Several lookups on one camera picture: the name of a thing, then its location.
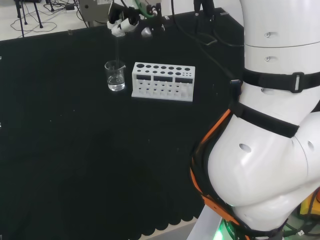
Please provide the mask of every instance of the metal leg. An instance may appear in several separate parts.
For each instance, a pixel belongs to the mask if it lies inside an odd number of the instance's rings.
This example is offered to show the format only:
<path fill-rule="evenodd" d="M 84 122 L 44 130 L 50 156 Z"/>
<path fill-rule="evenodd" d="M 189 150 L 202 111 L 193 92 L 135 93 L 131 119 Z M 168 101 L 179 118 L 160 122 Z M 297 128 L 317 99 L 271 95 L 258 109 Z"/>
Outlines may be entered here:
<path fill-rule="evenodd" d="M 36 15 L 38 16 L 40 28 L 43 29 L 44 26 L 42 26 L 42 23 L 41 23 L 41 19 L 40 19 L 40 16 L 39 16 L 39 12 L 38 12 L 38 8 L 37 8 L 36 0 L 33 0 L 33 4 L 34 4 L 34 8 L 35 8 Z"/>
<path fill-rule="evenodd" d="M 22 6 L 22 12 L 23 12 L 23 18 L 24 18 L 24 25 L 28 25 L 27 20 L 26 20 L 25 8 L 24 8 L 23 0 L 21 0 L 21 6 Z"/>
<path fill-rule="evenodd" d="M 21 13 L 20 13 L 20 6 L 19 6 L 19 1 L 18 1 L 18 0 L 15 1 L 15 6 L 16 6 L 16 11 L 17 11 L 17 13 L 18 13 L 18 18 L 20 19 L 22 37 L 24 38 L 24 37 L 25 37 L 25 34 L 24 34 L 24 26 L 23 26 L 23 24 L 22 24 Z"/>
<path fill-rule="evenodd" d="M 52 2 L 51 2 L 51 0 L 46 0 L 46 3 L 48 4 L 50 4 L 50 6 L 51 6 L 51 12 L 54 12 L 55 10 L 54 10 L 54 7 L 52 6 Z"/>

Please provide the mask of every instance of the white robot body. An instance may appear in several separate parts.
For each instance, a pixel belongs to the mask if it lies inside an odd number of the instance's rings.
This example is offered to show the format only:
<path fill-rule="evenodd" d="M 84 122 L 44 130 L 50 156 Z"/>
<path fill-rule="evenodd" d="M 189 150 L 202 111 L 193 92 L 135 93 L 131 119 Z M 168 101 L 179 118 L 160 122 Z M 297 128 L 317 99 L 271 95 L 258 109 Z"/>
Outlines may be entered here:
<path fill-rule="evenodd" d="M 320 72 L 320 1 L 241 0 L 241 5 L 247 70 Z M 300 128 L 287 138 L 232 116 L 209 156 L 209 179 L 251 229 L 271 231 L 320 186 L 320 112 L 310 113 L 320 101 L 320 86 L 301 93 L 242 87 L 240 103 Z"/>

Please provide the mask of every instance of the black table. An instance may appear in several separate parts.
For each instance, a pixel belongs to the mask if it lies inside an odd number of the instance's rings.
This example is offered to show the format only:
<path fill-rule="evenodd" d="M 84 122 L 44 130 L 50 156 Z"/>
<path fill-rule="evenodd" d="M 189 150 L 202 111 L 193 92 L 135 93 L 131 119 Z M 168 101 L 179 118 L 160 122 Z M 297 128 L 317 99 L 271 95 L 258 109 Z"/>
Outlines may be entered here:
<path fill-rule="evenodd" d="M 192 13 L 177 20 L 192 31 Z M 216 30 L 243 41 L 228 15 Z M 229 80 L 174 26 L 119 44 L 126 88 L 111 92 L 104 26 L 0 42 L 2 239 L 135 240 L 199 216 L 190 152 L 227 109 Z M 207 51 L 241 75 L 243 49 Z M 135 62 L 195 66 L 193 103 L 131 98 Z"/>

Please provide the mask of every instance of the green light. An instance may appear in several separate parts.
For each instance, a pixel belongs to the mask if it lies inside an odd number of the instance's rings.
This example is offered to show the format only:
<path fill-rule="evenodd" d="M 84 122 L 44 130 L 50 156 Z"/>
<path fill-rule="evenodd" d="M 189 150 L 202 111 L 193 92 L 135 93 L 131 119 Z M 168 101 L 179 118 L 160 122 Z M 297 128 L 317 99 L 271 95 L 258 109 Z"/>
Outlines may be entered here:
<path fill-rule="evenodd" d="M 223 240 L 224 237 L 222 236 L 221 230 L 218 229 L 218 231 L 216 231 L 213 240 Z"/>

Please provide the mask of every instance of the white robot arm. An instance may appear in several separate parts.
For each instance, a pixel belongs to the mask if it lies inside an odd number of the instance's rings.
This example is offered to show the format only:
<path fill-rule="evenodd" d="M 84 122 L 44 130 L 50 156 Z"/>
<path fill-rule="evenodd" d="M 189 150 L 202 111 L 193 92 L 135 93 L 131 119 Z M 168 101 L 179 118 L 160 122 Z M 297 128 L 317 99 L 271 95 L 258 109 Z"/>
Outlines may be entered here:
<path fill-rule="evenodd" d="M 258 239 L 281 240 L 289 215 L 320 187 L 320 112 L 311 113 L 320 101 L 320 1 L 240 2 L 242 94 L 203 175 Z"/>
<path fill-rule="evenodd" d="M 141 16 L 146 19 L 158 19 L 159 26 L 162 27 L 161 0 L 113 0 L 108 13 L 107 27 L 114 36 L 123 37 L 136 29 Z M 149 37 L 153 30 L 144 29 L 142 35 Z"/>

